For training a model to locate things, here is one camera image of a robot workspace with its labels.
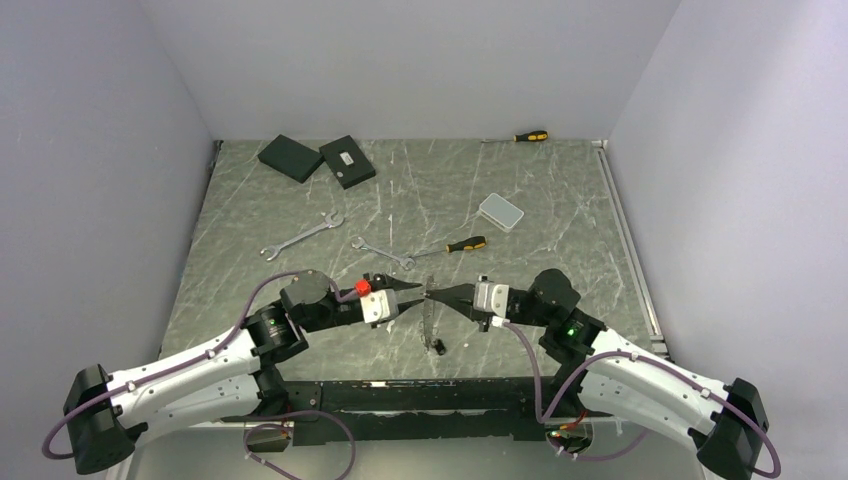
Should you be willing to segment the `metal arc keyring plate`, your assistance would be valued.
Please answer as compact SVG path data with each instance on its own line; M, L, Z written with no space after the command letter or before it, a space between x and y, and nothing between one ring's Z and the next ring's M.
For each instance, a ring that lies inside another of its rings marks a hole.
M422 344L426 350L436 350L436 331L433 319L435 302L427 294L436 286L434 277L428 275L425 281L424 301L422 302L422 320L420 322L420 335Z

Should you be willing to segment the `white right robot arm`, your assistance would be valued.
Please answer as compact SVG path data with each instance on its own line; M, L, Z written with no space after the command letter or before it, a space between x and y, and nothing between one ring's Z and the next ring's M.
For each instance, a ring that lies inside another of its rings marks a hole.
M552 422L556 410L609 414L677 441L720 478L781 475L752 383L710 379L635 345L579 309L581 296L562 271L544 270L526 289L480 277L425 295L483 331L506 328L519 338L533 372L538 423Z

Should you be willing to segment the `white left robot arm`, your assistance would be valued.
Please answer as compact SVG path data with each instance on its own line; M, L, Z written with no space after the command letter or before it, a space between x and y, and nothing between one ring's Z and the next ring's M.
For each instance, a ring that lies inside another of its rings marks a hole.
M313 419L305 394L287 386L279 364L307 349L309 333L378 326L423 300L399 300L420 284L384 273L367 274L349 289L316 270L286 276L278 299L246 306L233 327L198 346L132 369L108 372L97 364L79 371L43 455L58 458L51 442L66 429L68 456L78 474L89 475L159 436L207 421L280 421L293 412Z

